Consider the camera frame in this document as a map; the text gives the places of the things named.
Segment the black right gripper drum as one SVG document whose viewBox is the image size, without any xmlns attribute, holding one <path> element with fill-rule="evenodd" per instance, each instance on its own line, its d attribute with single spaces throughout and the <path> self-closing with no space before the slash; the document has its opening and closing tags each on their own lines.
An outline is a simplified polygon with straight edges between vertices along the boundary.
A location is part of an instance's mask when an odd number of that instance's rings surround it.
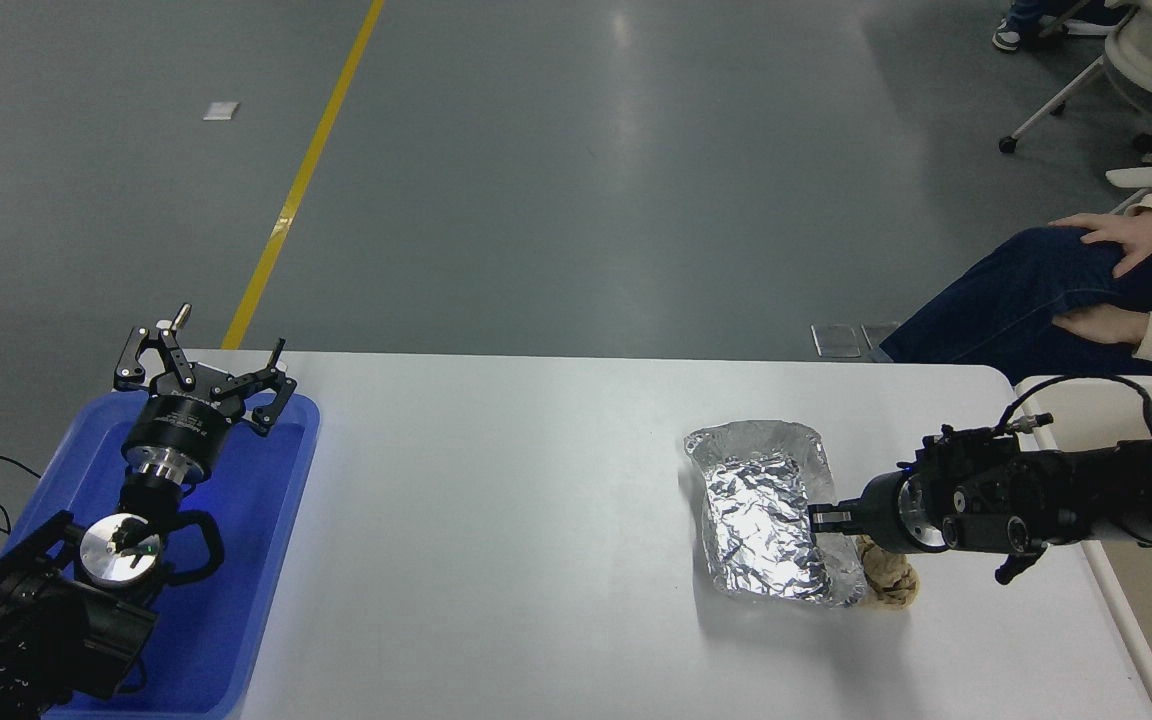
<svg viewBox="0 0 1152 720">
<path fill-rule="evenodd" d="M 870 479 L 861 495 L 863 535 L 892 553 L 908 552 L 905 525 L 899 510 L 899 497 L 904 482 L 904 473 L 901 471 L 882 473 Z"/>
</svg>

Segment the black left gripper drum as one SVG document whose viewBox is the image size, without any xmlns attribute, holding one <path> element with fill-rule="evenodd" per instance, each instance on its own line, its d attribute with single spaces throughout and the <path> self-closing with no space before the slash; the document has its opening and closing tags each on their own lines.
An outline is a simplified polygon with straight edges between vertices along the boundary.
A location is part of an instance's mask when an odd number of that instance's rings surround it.
<svg viewBox="0 0 1152 720">
<path fill-rule="evenodd" d="M 211 384 L 204 382 L 183 388 L 173 374 L 156 377 L 146 406 L 122 446 L 128 464 L 146 458 L 152 448 L 169 448 L 200 471 L 214 469 L 238 420 L 238 397 L 212 397 L 211 389 Z"/>
</svg>

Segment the person's left hand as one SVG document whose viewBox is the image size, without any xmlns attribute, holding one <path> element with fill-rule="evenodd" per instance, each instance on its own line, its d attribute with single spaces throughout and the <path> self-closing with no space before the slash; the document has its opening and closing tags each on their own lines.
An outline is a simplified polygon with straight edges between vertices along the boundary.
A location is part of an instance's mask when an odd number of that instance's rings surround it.
<svg viewBox="0 0 1152 720">
<path fill-rule="evenodd" d="M 1138 347 L 1146 338 L 1149 313 L 1094 304 L 1053 316 L 1052 324 L 1089 342 Z"/>
</svg>

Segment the person's right hand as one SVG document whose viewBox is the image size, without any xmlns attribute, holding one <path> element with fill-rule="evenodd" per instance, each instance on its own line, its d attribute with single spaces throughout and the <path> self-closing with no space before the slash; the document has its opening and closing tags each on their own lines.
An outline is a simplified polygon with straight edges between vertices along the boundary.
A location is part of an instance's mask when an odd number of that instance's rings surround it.
<svg viewBox="0 0 1152 720">
<path fill-rule="evenodd" d="M 1123 258 L 1111 270 L 1114 279 L 1132 272 L 1152 255 L 1152 209 L 1135 215 L 1078 213 L 1052 220 L 1048 225 L 1083 229 L 1083 243 L 1115 243 L 1120 247 Z"/>
</svg>

